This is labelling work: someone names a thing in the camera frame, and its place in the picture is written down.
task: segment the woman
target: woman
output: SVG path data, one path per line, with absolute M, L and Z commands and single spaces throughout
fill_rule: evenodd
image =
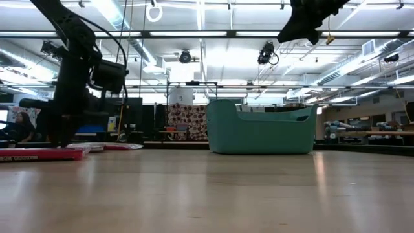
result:
M 18 142 L 31 141 L 36 130 L 30 122 L 29 115 L 25 112 L 18 113 L 15 123 L 7 125 L 3 131 Z

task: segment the ceiling beam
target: ceiling beam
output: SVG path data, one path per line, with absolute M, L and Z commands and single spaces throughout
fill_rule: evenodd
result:
M 279 31 L 272 30 L 134 30 L 128 33 L 110 31 L 117 39 L 277 39 Z M 320 39 L 328 38 L 327 30 L 318 30 Z M 406 39 L 414 38 L 414 30 L 331 30 L 336 39 Z M 95 32 L 96 39 L 109 39 L 103 32 Z M 2 39 L 59 39 L 54 31 L 0 30 Z

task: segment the patterned fabric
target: patterned fabric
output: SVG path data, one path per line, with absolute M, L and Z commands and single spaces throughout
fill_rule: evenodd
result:
M 24 107 L 9 107 L 8 114 L 7 114 L 7 121 L 8 122 L 15 122 L 16 116 L 18 113 L 24 112 L 27 113 L 30 117 L 30 121 L 33 124 L 34 127 L 36 127 L 36 119 L 38 117 L 38 114 L 40 113 L 40 109 L 27 109 Z
M 168 106 L 168 125 L 188 125 L 186 133 L 177 133 L 174 140 L 207 141 L 206 106 L 174 104 Z

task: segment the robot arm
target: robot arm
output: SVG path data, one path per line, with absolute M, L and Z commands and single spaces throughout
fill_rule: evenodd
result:
M 20 106 L 41 109 L 47 115 L 51 143 L 64 147 L 82 125 L 87 112 L 86 85 L 90 79 L 94 81 L 93 87 L 118 94 L 125 82 L 126 65 L 102 60 L 94 32 L 60 0 L 30 1 L 52 23 L 65 46 L 56 51 L 62 61 L 53 100 L 23 99 Z
M 308 39 L 313 45 L 319 41 L 316 28 L 324 19 L 336 15 L 349 0 L 290 0 L 292 15 L 278 36 L 279 43 L 294 39 Z

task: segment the desk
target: desk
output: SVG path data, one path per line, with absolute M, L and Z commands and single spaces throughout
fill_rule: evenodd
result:
M 338 137 L 362 137 L 362 144 L 368 144 L 369 136 L 401 136 L 405 145 L 413 144 L 414 131 L 355 131 L 355 132 L 339 132 Z

